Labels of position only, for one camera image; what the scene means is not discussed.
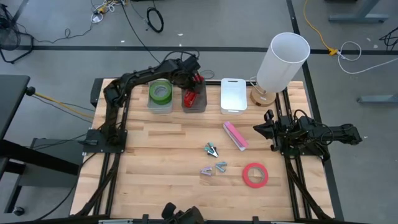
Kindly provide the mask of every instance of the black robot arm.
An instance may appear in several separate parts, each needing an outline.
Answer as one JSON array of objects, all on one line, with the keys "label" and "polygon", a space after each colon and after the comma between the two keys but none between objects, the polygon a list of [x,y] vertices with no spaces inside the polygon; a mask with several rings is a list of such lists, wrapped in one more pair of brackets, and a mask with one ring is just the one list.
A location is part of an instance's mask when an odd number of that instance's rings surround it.
[{"label": "black robot arm", "polygon": [[271,149],[280,151],[283,155],[315,155],[327,161],[330,155],[326,147],[333,141],[350,145],[362,141],[358,130],[352,124],[329,127],[316,122],[306,114],[299,119],[295,117],[292,122],[288,116],[279,116],[277,121],[272,120],[273,117],[272,110],[268,110],[264,115],[266,122],[253,128],[266,139],[272,139],[274,143]]},{"label": "black robot arm", "polygon": [[148,83],[158,78],[165,78],[183,89],[195,89],[195,73],[200,68],[195,56],[190,56],[185,61],[180,59],[164,60],[160,65],[142,71],[125,73],[122,77],[113,80],[104,89],[106,101],[105,123],[101,127],[101,132],[110,145],[121,143],[124,130],[116,127],[116,120],[120,107],[128,99],[131,90],[136,85]]}]

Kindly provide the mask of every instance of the metal clip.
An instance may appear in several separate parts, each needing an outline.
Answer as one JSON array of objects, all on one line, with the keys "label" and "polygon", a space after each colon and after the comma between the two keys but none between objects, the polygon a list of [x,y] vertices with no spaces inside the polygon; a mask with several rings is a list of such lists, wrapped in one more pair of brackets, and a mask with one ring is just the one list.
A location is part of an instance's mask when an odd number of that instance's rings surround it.
[{"label": "metal clip", "polygon": [[211,171],[213,170],[213,168],[212,167],[205,167],[205,168],[203,168],[201,171],[200,171],[200,173],[201,174],[205,174],[205,175],[211,175]]},{"label": "metal clip", "polygon": [[208,155],[212,155],[214,157],[218,157],[217,147],[214,147],[213,143],[208,142],[205,146],[205,151],[207,151]]},{"label": "metal clip", "polygon": [[223,166],[226,166],[227,163],[226,162],[217,162],[216,163],[216,168],[219,169],[221,172],[225,172],[225,169],[223,169]]}]

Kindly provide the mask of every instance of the wooden table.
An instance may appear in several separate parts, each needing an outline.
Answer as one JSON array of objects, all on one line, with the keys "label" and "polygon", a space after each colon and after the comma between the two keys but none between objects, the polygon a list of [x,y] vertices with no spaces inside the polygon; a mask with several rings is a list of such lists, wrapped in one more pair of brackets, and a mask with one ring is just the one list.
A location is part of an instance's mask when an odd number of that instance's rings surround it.
[{"label": "wooden table", "polygon": [[[104,80],[102,87],[110,81]],[[184,113],[181,90],[175,87],[173,112],[152,114],[146,106],[148,87],[135,87],[126,124],[126,151],[120,160],[111,218],[141,218],[143,214],[149,214],[149,218],[158,219],[165,204],[172,202],[184,211],[198,207],[207,220],[252,220],[253,216],[269,221],[293,220],[284,158],[279,152],[271,151],[271,140],[266,140],[252,128],[263,123],[264,113],[268,109],[274,110],[275,105],[268,108],[255,106],[249,99],[250,90],[248,87],[248,108],[240,116],[221,114],[220,86],[207,86],[208,105],[204,113]],[[289,97],[293,110],[302,109],[310,114],[302,82],[290,83]],[[105,108],[101,91],[93,128],[103,124]],[[225,133],[225,121],[232,122],[248,141],[249,146],[244,152]],[[203,150],[210,141],[218,148],[219,158],[208,156]],[[72,214],[84,206],[97,188],[103,156],[95,155],[82,168]],[[214,170],[211,177],[200,174],[202,168],[220,161],[228,163],[225,173]],[[267,168],[269,181],[265,187],[252,189],[243,182],[243,168],[252,162]],[[308,191],[325,213],[334,217],[321,160],[303,156],[302,164]],[[250,175],[259,178],[255,172]],[[104,193],[101,211],[104,211],[106,195]],[[297,198],[303,217],[300,194]]]}]

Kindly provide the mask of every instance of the red electrical tape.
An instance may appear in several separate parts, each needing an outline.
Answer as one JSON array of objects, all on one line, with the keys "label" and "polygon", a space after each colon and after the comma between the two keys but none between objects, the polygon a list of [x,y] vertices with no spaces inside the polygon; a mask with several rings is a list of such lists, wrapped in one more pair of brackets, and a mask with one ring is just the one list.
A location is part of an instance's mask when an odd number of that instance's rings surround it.
[{"label": "red electrical tape", "polygon": [[[258,183],[254,183],[249,179],[249,170],[255,168],[258,169],[262,172],[262,180]],[[268,182],[268,171],[267,169],[260,163],[252,163],[247,165],[244,169],[243,169],[243,181],[252,188],[260,188],[263,187],[267,184]]]}]

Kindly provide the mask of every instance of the table lamp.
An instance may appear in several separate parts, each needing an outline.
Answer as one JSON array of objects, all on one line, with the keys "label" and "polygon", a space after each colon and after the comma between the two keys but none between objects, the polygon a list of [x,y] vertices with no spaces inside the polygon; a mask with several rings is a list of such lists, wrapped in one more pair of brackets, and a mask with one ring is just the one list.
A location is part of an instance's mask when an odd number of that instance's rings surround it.
[{"label": "table lamp", "polygon": [[258,106],[273,103],[276,93],[287,87],[309,55],[310,46],[302,36],[290,32],[276,35],[257,72],[257,84],[251,82],[252,101]]}]

